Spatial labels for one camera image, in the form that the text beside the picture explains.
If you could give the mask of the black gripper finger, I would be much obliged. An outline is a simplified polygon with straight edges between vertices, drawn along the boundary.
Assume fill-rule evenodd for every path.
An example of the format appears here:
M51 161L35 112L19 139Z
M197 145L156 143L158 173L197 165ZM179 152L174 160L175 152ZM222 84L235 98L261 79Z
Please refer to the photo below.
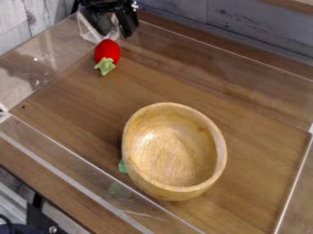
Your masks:
M111 29L114 28L114 23L111 20L111 14L110 13L103 13L103 12L94 12L88 11L87 12L87 19L92 27L95 28L96 32L102 36L107 36Z
M124 37L130 37L138 28L136 11L131 8L119 9L115 12L119 20L120 32Z

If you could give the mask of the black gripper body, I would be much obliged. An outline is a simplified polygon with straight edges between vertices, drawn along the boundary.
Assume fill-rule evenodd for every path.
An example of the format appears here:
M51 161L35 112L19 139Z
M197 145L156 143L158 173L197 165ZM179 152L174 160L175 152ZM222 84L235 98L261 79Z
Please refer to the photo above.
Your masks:
M80 7L94 7L96 10L115 11L132 10L136 11L136 0L75 0L72 12L76 12Z

